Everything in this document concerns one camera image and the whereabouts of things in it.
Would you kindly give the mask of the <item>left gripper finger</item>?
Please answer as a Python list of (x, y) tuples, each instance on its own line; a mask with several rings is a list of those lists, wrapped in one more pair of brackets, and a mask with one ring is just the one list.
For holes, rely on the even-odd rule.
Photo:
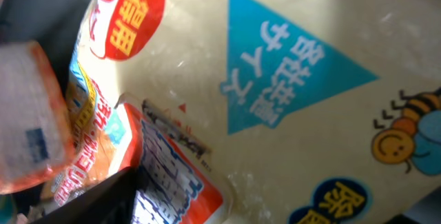
[(136, 170), (127, 167), (36, 224), (129, 224), (136, 193)]

